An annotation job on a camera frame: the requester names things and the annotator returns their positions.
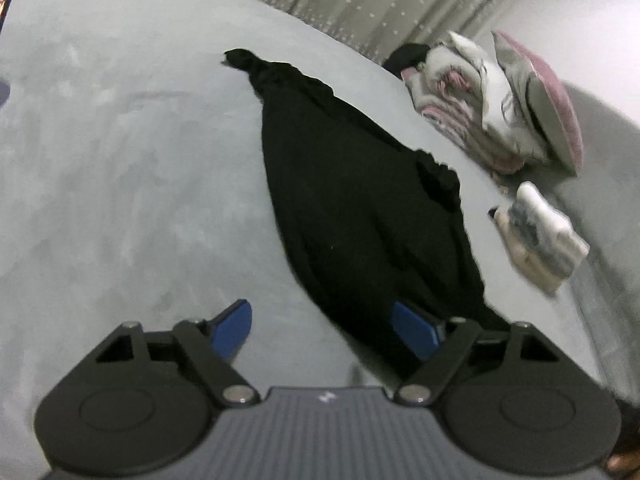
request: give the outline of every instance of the black cloth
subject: black cloth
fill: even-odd
[[[262,97],[262,149],[289,262],[327,316],[405,376],[416,358],[390,325],[396,301],[486,329],[453,170],[410,150],[332,89],[286,63],[226,53]]]
[[[616,398],[620,410],[622,429],[613,449],[614,454],[625,454],[640,449],[640,406]]]
[[[424,62],[429,50],[429,45],[405,43],[391,53],[391,56],[382,64],[382,68],[391,72],[398,79],[402,79],[400,76],[402,70]]]

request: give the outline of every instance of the white cloth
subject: white cloth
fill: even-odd
[[[502,235],[511,263],[531,283],[539,287],[547,294],[554,294],[562,282],[560,276],[556,276],[544,263],[538,254],[528,248],[518,237],[516,229],[509,222],[508,210],[499,207],[494,215],[494,222]]]
[[[474,161],[499,173],[523,167],[523,158],[482,129],[480,78],[465,59],[438,46],[429,51],[422,70],[407,68],[401,76],[415,110]]]
[[[482,127],[505,148],[525,158],[549,162],[548,144],[529,128],[504,72],[473,41],[449,31],[452,45],[476,70],[482,89]]]
[[[590,250],[588,243],[574,231],[569,217],[547,202],[534,184],[520,184],[516,200],[526,204],[536,216],[536,224],[540,227],[538,233],[546,238],[541,240],[542,243],[557,248],[578,263],[587,257]]]

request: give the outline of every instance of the folded clothes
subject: folded clothes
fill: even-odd
[[[582,261],[589,253],[589,245],[574,231],[571,220],[564,213],[553,208],[542,193],[530,182],[523,182],[518,188],[516,201],[525,205],[539,225],[538,232],[551,239],[551,244],[572,254]]]
[[[489,211],[498,231],[502,235],[502,241],[509,253],[511,262],[531,283],[542,289],[547,294],[553,294],[564,279],[556,275],[546,265],[546,262],[523,243],[517,229],[509,221],[508,210],[499,207]]]
[[[504,217],[502,209],[498,211],[496,225],[511,259],[545,292],[556,290],[589,253],[588,243],[574,231],[568,217],[553,208],[530,182],[520,185],[516,201],[504,211]]]
[[[479,88],[478,74],[462,58],[444,46],[436,47],[430,51],[423,71],[407,68],[401,76],[415,110],[473,160],[500,173],[515,173],[523,167],[523,158],[510,153],[482,129],[480,101],[474,95]],[[466,99],[460,97],[464,92]]]
[[[497,62],[469,38],[449,31],[450,44],[477,71],[482,98],[482,128],[511,152],[548,162],[548,143],[524,120],[520,103]]]
[[[582,258],[576,258],[562,243],[554,244],[554,238],[538,234],[536,216],[525,204],[518,201],[513,203],[509,208],[509,221],[522,242],[529,249],[537,251],[556,274],[568,278],[574,273]]]

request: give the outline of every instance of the bed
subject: bed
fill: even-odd
[[[261,104],[246,74],[222,64],[235,47],[322,79],[455,168],[488,301],[600,377],[569,288],[549,298],[512,269],[487,216],[507,199],[379,66],[255,0],[13,0],[0,36],[11,87],[0,108],[0,478],[46,471],[39,400],[124,320],[167,330],[247,298],[254,326],[235,366],[263,394],[396,384],[287,265]]]

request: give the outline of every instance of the wall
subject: wall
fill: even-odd
[[[640,124],[640,0],[515,0],[491,22]],[[489,30],[476,37],[493,52]]]

